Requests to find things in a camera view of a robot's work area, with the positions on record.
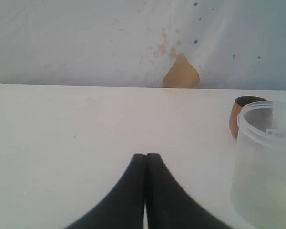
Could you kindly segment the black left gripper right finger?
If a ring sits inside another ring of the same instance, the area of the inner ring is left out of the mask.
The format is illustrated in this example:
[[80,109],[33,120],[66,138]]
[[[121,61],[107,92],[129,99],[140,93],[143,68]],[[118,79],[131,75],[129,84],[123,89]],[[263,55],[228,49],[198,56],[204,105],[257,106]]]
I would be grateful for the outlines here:
[[148,153],[145,205],[150,229],[229,229],[178,184],[161,156]]

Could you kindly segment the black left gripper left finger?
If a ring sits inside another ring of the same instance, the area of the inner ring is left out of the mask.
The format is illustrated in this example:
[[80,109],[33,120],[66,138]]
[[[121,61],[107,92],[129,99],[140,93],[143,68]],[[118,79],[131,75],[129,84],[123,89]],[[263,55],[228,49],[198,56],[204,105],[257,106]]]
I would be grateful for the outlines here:
[[142,229],[146,155],[134,154],[112,190],[69,229]]

